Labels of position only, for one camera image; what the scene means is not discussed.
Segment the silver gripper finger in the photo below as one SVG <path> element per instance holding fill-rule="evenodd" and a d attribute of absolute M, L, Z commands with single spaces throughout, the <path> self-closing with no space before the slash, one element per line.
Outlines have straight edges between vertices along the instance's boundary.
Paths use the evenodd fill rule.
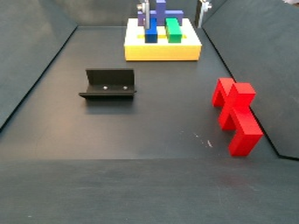
<path fill-rule="evenodd" d="M 213 8 L 213 4 L 211 0 L 199 0 L 199 4 L 201 4 L 201 11 L 199 11 L 198 27 L 202 28 L 205 13 Z"/>
<path fill-rule="evenodd" d="M 151 7 L 150 0 L 139 0 L 139 4 L 136 5 L 138 12 L 140 15 L 139 24 L 148 30 L 151 27 Z"/>

